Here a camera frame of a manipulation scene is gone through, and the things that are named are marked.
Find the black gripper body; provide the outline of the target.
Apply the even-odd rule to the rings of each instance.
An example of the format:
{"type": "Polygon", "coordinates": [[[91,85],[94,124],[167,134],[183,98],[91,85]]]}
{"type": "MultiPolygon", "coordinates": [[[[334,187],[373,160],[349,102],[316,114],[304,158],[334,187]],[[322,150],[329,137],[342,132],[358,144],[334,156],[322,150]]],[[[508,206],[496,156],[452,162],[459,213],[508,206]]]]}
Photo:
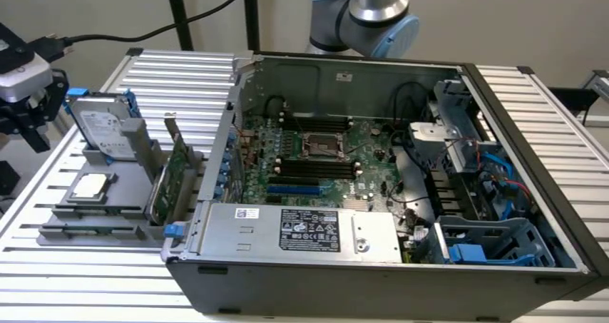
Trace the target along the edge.
{"type": "Polygon", "coordinates": [[[35,82],[2,82],[2,134],[23,134],[29,120],[27,101],[49,85],[35,82]]]}

